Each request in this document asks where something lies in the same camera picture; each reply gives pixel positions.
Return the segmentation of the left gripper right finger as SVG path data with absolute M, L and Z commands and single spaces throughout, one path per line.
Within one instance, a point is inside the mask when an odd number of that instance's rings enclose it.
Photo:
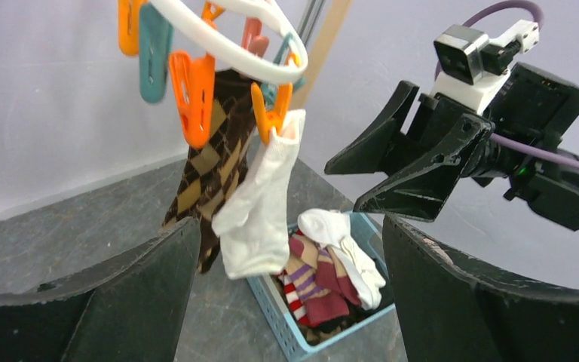
M 579 290 L 504 270 L 394 216 L 382 240 L 410 361 L 579 361 Z

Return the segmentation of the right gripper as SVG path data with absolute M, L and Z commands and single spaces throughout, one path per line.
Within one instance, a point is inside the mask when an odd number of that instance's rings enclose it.
M 418 90 L 400 81 L 374 121 L 327 161 L 327 175 L 389 176 L 357 199 L 355 211 L 433 222 L 462 177 L 579 178 L 579 156 L 559 148 L 579 116 L 576 84 L 517 63 L 482 115 L 446 95 L 423 94 L 401 133 Z

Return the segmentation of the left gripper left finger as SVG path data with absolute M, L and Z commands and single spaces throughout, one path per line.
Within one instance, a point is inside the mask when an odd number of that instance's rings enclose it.
M 201 233 L 184 219 L 133 249 L 0 295 L 0 361 L 172 361 Z

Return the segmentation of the white sock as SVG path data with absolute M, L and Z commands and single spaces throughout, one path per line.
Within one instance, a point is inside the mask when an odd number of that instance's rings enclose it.
M 231 280 L 277 274 L 289 255 L 287 195 L 306 119 L 287 113 L 282 131 L 259 147 L 244 181 L 213 217 L 225 273 Z
M 337 210 L 312 208 L 299 214 L 298 227 L 321 247 L 332 247 L 354 285 L 365 310 L 379 307 L 386 280 L 373 259 L 351 235 L 351 217 Z

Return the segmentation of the brown argyle sock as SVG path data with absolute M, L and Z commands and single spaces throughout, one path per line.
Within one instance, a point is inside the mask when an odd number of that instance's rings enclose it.
M 219 237 L 212 230 L 211 222 L 247 175 L 247 153 L 256 126 L 250 93 L 254 81 L 232 69 L 219 71 L 216 81 L 213 110 L 222 110 L 225 115 L 206 146 L 207 150 L 216 152 L 219 160 L 214 161 L 210 171 L 203 176 L 198 201 L 201 217 L 198 272 L 201 274 L 211 269 L 219 255 Z
M 252 103 L 234 97 L 213 104 L 210 141 L 190 149 L 177 194 L 166 212 L 165 229 L 186 217 L 211 223 L 247 174 L 247 152 L 256 122 Z

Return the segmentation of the pink clothespin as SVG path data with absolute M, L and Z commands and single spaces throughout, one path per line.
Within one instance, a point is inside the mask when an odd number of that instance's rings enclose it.
M 269 46 L 269 38 L 262 35 L 262 22 L 255 17 L 246 18 L 241 47 L 257 57 L 263 57 Z

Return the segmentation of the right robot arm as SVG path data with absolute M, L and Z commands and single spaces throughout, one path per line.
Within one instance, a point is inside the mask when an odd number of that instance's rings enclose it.
M 383 173 L 354 209 L 433 222 L 458 181 L 509 180 L 537 215 L 579 230 L 579 155 L 560 148 L 579 116 L 579 86 L 516 63 L 467 84 L 440 74 L 429 94 L 401 81 L 376 119 L 325 166 L 328 175 Z

